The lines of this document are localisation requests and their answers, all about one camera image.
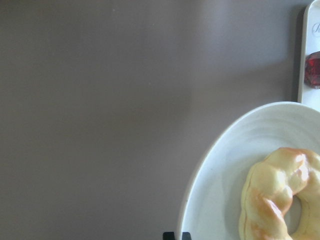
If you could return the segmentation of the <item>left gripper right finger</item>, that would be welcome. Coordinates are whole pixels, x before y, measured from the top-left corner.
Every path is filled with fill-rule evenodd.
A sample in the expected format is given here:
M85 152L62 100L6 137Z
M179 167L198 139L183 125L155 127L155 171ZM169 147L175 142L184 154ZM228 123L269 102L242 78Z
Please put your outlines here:
M187 231L182 232L181 240L191 240L191 234Z

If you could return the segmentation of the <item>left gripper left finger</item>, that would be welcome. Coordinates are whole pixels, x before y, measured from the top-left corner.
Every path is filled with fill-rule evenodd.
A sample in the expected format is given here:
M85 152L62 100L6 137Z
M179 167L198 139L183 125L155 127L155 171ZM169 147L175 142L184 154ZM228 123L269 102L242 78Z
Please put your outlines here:
M163 240L175 240L175 233L173 231L167 231L162 234Z

